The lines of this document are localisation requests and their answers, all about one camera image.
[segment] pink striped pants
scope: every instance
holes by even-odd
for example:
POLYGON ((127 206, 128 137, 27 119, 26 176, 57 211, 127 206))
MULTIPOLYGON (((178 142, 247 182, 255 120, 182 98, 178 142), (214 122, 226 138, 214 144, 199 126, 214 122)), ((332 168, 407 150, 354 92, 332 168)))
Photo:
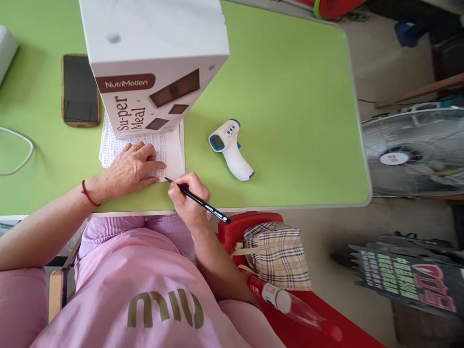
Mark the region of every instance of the pink striped pants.
POLYGON ((195 260, 192 236, 178 215, 156 215, 147 221, 145 221, 144 216, 93 217, 82 234, 82 242, 77 253, 77 260, 81 260, 100 244, 118 234, 144 227, 164 234, 175 244, 182 255, 191 261, 195 260))

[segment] wrist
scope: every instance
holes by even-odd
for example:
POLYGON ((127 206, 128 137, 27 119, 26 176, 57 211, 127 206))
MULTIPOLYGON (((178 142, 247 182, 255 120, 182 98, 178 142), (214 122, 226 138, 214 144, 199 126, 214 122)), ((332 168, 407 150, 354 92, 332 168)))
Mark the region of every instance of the wrist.
POLYGON ((185 222, 186 226, 192 234, 205 233, 206 231, 213 231, 212 226, 206 217, 196 217, 195 219, 185 222))
POLYGON ((100 176, 91 176, 85 180, 84 185, 86 186, 89 198, 95 204, 102 204, 110 198, 101 184, 100 176))

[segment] white cable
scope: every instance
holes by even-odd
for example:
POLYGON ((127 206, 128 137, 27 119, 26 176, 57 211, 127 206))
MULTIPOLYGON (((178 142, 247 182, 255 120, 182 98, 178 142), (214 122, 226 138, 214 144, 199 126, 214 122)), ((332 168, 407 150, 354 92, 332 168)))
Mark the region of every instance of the white cable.
POLYGON ((25 136, 19 134, 19 133, 16 133, 15 131, 12 131, 12 130, 9 130, 9 129, 6 129, 6 128, 3 128, 3 127, 0 127, 0 130, 4 130, 4 131, 7 131, 11 134, 14 134, 14 135, 17 135, 18 137, 20 138, 23 138, 24 140, 26 140, 29 145, 30 145, 30 151, 29 151, 29 154, 27 156, 27 158, 24 160, 24 162, 19 166, 17 167, 15 170, 13 170, 11 173, 7 173, 7 174, 1 174, 0 173, 0 176, 9 176, 9 175, 13 175, 14 173, 16 173, 18 170, 20 170, 22 167, 24 167, 24 165, 29 161, 30 157, 32 156, 32 153, 34 152, 34 144, 32 143, 31 140, 29 140, 28 138, 26 138, 25 136))

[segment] pink clothing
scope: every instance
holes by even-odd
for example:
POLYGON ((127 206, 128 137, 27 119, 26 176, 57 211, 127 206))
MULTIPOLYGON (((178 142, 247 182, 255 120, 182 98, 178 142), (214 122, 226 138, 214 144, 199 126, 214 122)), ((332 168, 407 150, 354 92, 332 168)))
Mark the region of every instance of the pink clothing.
POLYGON ((165 235, 121 233, 83 257, 76 294, 46 325, 43 270, 0 273, 2 347, 283 347, 264 315, 216 302, 165 235))
POLYGON ((178 215, 155 215, 147 221, 144 216, 93 217, 82 235, 77 261, 118 234, 140 227, 147 227, 164 234, 175 244, 182 255, 190 261, 195 260, 192 235, 182 219, 178 215))

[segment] hand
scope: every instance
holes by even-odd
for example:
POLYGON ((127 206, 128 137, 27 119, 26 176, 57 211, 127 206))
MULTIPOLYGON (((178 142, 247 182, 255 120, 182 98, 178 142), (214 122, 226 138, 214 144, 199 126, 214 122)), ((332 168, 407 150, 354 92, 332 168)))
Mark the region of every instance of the hand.
POLYGON ((155 160, 156 151, 152 144, 136 142, 135 146, 139 149, 126 144, 105 172, 86 180, 86 189, 94 203, 100 204, 110 198, 135 193, 159 182, 155 176, 145 179, 144 176, 166 168, 166 164, 155 160))
POLYGON ((207 203, 210 198, 208 188, 203 185, 195 173, 185 173, 171 183, 168 191, 169 197, 173 200, 176 212, 187 227, 195 227, 195 225, 208 222, 206 218, 206 209, 190 197, 185 196, 180 191, 178 185, 188 185, 188 189, 191 193, 200 197, 207 203))

